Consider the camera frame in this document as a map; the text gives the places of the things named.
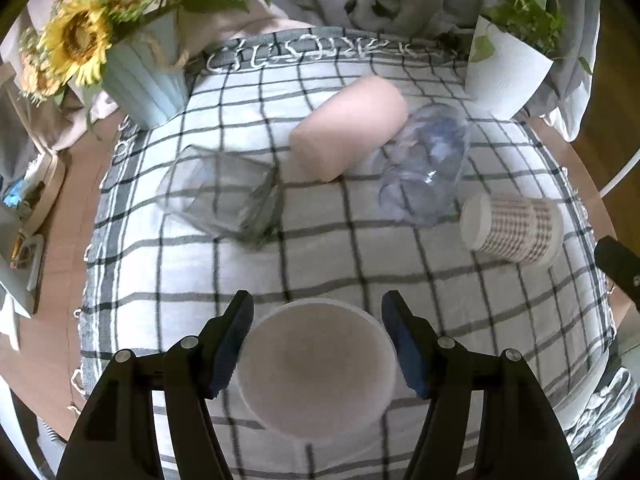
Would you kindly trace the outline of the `square smoky glass cup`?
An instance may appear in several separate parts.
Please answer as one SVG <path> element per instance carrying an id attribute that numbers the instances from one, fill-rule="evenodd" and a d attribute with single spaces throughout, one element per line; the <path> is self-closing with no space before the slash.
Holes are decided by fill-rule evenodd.
<path id="1" fill-rule="evenodd" d="M 265 243 L 284 211 L 277 167 L 197 145 L 170 164 L 155 200 L 194 229 L 254 246 Z"/>

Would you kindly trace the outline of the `patterned white paper cup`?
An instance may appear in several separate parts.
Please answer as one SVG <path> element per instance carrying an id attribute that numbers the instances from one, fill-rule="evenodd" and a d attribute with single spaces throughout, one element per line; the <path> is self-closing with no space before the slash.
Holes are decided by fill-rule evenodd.
<path id="1" fill-rule="evenodd" d="M 482 193 L 465 201 L 460 232 L 473 252 L 547 269 L 562 250 L 564 223 L 554 200 Z"/>

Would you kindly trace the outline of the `pink beige fabric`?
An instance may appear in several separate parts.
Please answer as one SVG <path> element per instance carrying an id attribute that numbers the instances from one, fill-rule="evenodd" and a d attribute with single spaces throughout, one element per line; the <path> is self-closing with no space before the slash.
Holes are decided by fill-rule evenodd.
<path id="1" fill-rule="evenodd" d="M 1 40 L 1 139 L 56 152 L 106 93 L 153 129 L 184 110 L 210 44 L 302 27 L 271 0 L 26 0 Z"/>

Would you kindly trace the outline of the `round wooden mirror stand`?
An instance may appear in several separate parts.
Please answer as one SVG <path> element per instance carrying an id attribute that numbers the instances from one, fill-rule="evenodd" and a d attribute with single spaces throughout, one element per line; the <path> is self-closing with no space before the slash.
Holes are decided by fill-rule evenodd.
<path id="1" fill-rule="evenodd" d="M 36 234 L 47 219 L 62 188 L 65 173 L 66 167 L 58 154 L 39 153 L 29 163 L 24 177 L 3 195 L 2 204 L 21 223 L 20 230 L 12 237 L 12 266 L 17 266 L 24 241 Z"/>

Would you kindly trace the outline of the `black white checkered cloth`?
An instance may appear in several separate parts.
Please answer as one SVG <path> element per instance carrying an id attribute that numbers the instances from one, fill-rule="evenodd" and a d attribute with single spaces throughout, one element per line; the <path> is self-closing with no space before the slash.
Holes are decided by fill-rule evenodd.
<path id="1" fill-rule="evenodd" d="M 579 387 L 601 376 L 616 333 L 587 211 L 529 126 L 491 118 L 471 102 L 464 71 L 425 42 L 334 28 L 233 40 L 210 52 L 186 109 L 152 131 L 126 126 L 102 181 L 79 315 L 85 388 L 117 350 L 166 350 L 199 332 L 240 289 L 253 295 L 257 315 L 312 297 L 378 314 L 384 292 L 396 289 L 436 332 L 472 351 L 520 350 L 567 426 L 579 475 L 594 478 L 634 383 L 619 374 L 577 400 Z M 444 103 L 469 119 L 460 200 L 487 192 L 558 202 L 565 235 L 550 268 L 470 252 L 458 207 L 429 229 L 386 219 L 378 206 L 381 152 L 332 183 L 305 174 L 290 151 L 291 131 L 369 74 L 394 84 L 411 108 Z M 190 145 L 279 169 L 284 211 L 262 246 L 210 237 L 157 206 L 160 181 Z"/>

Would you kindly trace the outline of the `white plant pot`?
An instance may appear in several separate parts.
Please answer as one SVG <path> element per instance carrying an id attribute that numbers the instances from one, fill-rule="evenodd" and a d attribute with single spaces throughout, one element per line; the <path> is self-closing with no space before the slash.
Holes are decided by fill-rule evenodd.
<path id="1" fill-rule="evenodd" d="M 534 95 L 552 64 L 551 58 L 480 16 L 466 66 L 465 92 L 491 116 L 508 120 Z"/>

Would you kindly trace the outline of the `yellow sunflower bouquet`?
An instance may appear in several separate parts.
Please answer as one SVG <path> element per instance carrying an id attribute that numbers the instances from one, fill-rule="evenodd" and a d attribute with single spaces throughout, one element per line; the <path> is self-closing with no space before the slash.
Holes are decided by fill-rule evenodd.
<path id="1" fill-rule="evenodd" d="M 250 1 L 56 0 L 42 29 L 22 32 L 22 95 L 35 104 L 57 101 L 69 82 L 95 94 L 103 86 L 108 50 L 142 26 L 178 8 L 194 13 L 247 11 Z"/>

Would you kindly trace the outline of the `pink cup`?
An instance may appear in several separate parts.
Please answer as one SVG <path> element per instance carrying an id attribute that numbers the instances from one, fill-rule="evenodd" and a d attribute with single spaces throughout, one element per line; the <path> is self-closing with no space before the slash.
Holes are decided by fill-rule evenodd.
<path id="1" fill-rule="evenodd" d="M 292 130 L 293 158 L 308 176 L 333 181 L 392 140 L 408 117 L 396 86 L 380 76 L 362 76 Z"/>

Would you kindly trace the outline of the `light blue flower pot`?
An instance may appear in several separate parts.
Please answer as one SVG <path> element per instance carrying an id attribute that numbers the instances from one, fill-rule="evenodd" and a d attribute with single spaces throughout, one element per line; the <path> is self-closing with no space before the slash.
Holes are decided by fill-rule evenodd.
<path id="1" fill-rule="evenodd" d="M 140 128 L 153 130 L 186 108 L 189 91 L 177 17 L 171 11 L 107 51 L 102 89 Z"/>

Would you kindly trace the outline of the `clear blue plastic cup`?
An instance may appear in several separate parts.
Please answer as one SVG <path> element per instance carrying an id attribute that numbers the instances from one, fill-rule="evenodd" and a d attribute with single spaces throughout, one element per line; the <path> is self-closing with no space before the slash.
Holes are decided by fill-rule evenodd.
<path id="1" fill-rule="evenodd" d="M 461 110 L 444 103 L 416 110 L 381 151 L 383 216 L 415 226 L 442 220 L 456 198 L 470 140 L 471 125 Z"/>

